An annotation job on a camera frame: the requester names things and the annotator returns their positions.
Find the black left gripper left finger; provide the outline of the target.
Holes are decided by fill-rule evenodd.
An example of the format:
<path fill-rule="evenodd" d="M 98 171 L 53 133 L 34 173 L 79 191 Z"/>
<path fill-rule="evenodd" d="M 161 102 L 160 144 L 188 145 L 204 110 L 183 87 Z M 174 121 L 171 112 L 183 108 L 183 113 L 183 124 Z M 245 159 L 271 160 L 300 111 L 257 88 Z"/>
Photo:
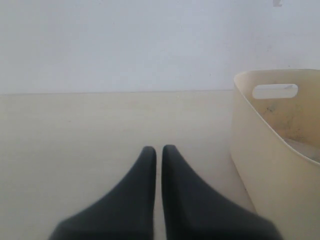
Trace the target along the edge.
<path fill-rule="evenodd" d="M 51 240 L 152 240 L 157 156 L 142 148 L 124 178 L 104 197 L 61 221 Z"/>

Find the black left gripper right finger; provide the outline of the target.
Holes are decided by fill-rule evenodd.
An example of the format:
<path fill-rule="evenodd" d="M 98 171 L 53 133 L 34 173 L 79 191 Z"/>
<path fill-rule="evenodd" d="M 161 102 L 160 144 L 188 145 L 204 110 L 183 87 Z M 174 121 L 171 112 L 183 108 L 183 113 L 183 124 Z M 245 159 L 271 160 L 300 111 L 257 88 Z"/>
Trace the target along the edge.
<path fill-rule="evenodd" d="M 275 225 L 210 187 L 175 145 L 162 150 L 161 194 L 168 240 L 281 240 Z"/>

